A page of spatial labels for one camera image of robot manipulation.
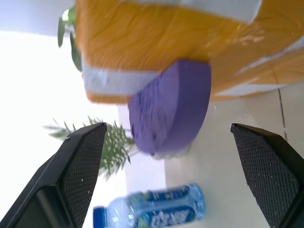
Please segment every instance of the blue label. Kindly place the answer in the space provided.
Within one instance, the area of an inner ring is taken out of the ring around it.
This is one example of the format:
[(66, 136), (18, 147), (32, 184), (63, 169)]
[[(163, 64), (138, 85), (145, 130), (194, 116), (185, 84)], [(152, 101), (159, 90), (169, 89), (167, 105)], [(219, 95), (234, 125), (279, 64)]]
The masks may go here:
[(174, 200), (186, 197), (189, 194), (189, 191), (190, 188), (185, 185), (183, 187), (168, 189), (166, 191), (149, 191), (143, 194), (142, 197), (149, 202)]
[(181, 206), (171, 209), (155, 210), (141, 214), (135, 222), (135, 228), (162, 228), (192, 222), (195, 211), (191, 207)]

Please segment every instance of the plastic bottle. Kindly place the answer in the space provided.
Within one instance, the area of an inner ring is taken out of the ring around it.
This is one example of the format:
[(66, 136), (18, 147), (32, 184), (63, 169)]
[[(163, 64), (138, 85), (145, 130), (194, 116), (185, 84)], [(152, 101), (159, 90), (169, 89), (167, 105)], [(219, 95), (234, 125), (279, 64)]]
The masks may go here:
[(200, 220), (205, 200), (195, 184), (174, 189), (134, 193), (96, 207), (94, 228), (162, 228)]

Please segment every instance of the floor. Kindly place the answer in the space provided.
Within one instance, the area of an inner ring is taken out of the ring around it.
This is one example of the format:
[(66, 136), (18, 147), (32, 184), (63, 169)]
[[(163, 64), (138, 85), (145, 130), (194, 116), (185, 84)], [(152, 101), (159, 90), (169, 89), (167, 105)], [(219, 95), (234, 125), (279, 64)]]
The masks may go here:
[(209, 104), (204, 124), (182, 158), (165, 161), (167, 187), (197, 183), (207, 215), (189, 228), (269, 228), (246, 185), (232, 123), (264, 128), (286, 137), (304, 157), (304, 83), (280, 91)]

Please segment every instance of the black textured pad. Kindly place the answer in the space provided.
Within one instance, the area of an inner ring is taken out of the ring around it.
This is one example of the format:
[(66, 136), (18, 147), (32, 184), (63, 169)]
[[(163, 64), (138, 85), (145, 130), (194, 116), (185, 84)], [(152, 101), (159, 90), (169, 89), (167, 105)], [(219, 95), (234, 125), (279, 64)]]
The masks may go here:
[(258, 134), (232, 126), (245, 178), (271, 228), (279, 228), (301, 191), (301, 183)]
[(68, 201), (71, 216), (79, 228), (86, 218), (98, 177), (103, 137), (102, 131), (93, 131), (86, 136), (60, 184)]

